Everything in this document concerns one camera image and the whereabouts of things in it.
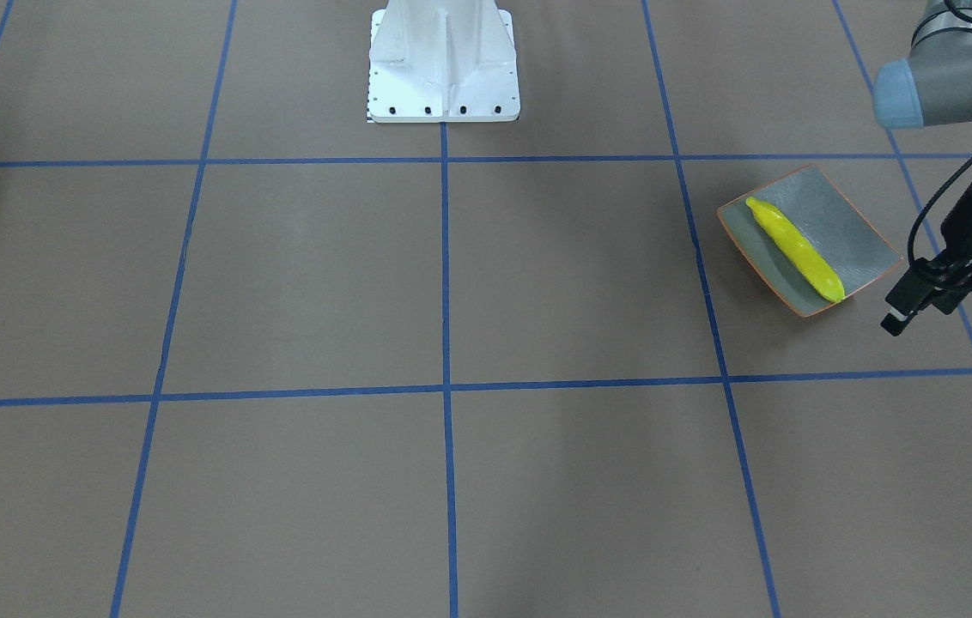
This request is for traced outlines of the yellow banana top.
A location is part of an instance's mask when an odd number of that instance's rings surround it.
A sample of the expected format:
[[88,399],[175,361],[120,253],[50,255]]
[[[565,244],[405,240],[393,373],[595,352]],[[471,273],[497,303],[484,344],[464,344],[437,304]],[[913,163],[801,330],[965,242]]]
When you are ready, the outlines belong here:
[[831,304],[846,300],[846,287],[831,263],[776,204],[756,197],[746,198],[745,204],[756,225],[820,297]]

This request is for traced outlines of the grey square plate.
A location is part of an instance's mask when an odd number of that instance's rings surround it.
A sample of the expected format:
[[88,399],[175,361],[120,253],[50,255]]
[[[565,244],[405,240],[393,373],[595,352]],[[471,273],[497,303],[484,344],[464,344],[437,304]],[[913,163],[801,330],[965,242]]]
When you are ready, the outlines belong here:
[[776,204],[796,224],[836,270],[847,299],[901,262],[898,251],[815,165],[801,166],[723,204],[716,215],[731,242],[797,316],[816,316],[839,304],[820,297],[756,225],[746,208],[748,197]]

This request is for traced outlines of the white pillar base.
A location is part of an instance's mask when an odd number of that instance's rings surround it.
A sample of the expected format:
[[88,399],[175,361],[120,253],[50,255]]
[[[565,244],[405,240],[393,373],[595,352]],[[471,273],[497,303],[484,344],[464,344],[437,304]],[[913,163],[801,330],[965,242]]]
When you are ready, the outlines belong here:
[[372,13],[369,34],[369,122],[520,117],[513,16],[494,1],[389,1]]

